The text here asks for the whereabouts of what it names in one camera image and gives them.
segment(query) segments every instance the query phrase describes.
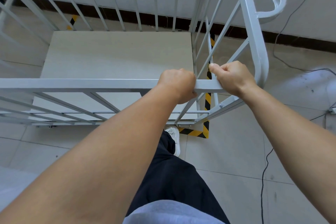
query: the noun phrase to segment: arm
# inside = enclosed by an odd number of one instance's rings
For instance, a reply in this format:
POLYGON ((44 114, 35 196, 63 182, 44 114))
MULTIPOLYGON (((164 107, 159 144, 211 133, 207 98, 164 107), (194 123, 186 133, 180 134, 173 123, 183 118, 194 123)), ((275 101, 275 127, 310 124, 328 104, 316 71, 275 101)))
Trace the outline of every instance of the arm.
POLYGON ((156 87, 91 132, 0 214, 0 223, 122 223, 176 104, 195 97, 192 72, 156 87))
POLYGON ((336 223, 336 136, 259 88, 238 61, 210 69, 224 89, 244 100, 289 176, 330 222, 336 223))

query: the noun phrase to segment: hand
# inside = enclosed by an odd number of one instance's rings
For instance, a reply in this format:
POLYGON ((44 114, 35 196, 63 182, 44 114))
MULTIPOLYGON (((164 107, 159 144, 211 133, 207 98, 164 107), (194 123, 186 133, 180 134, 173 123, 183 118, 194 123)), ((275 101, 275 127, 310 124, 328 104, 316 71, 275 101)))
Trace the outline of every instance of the hand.
POLYGON ((243 98, 246 90, 257 86, 253 75, 239 61, 233 61, 222 66, 210 64, 209 69, 216 75, 223 89, 239 98, 243 98))
POLYGON ((177 97, 177 104, 183 104, 189 100, 197 97, 193 92, 195 88, 195 75, 184 69, 172 69, 164 71, 157 83, 158 86, 167 88, 177 97))

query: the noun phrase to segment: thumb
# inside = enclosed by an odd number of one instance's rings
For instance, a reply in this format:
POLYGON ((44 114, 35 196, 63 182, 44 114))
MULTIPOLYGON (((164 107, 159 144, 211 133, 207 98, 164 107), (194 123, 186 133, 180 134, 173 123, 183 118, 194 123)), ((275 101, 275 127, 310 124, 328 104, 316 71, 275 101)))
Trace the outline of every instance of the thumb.
POLYGON ((222 75, 225 71, 216 63, 211 63, 209 65, 209 70, 214 73, 217 77, 222 75))

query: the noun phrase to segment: yellow and black hazard tape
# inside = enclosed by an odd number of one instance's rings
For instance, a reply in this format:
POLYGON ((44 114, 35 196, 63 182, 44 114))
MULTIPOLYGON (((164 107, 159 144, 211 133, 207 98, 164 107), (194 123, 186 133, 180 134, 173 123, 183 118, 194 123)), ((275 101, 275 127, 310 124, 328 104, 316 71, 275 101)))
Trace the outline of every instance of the yellow and black hazard tape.
MULTIPOLYGON (((213 48, 215 45, 215 34, 210 34, 210 39, 211 39, 211 48, 213 48)), ((207 72, 207 78, 209 80, 212 79, 212 75, 209 69, 207 72)), ((204 110, 209 111, 211 108, 210 106, 211 106, 211 93, 205 93, 204 110)), ((207 120, 203 123, 203 131, 193 130, 189 128, 178 128, 178 130, 180 134, 197 136, 197 137, 202 137, 202 138, 209 138, 209 121, 207 120)))
MULTIPOLYGON (((71 20, 70 20, 71 25, 74 25, 74 24, 75 24, 77 18, 78 18, 78 15, 73 15, 73 16, 71 16, 71 20)), ((66 27, 66 29, 67 29, 67 30, 72 30, 72 28, 71 28, 69 25, 66 27)))

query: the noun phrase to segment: forearm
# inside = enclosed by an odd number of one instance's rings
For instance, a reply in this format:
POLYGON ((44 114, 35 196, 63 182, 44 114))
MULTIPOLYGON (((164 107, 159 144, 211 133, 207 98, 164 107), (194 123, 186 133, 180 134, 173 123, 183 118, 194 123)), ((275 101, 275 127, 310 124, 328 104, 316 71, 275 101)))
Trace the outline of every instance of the forearm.
POLYGON ((176 104, 172 92, 155 87, 44 171, 0 220, 121 223, 176 104))
POLYGON ((295 184, 329 222, 336 222, 336 137, 257 86, 243 100, 295 184))

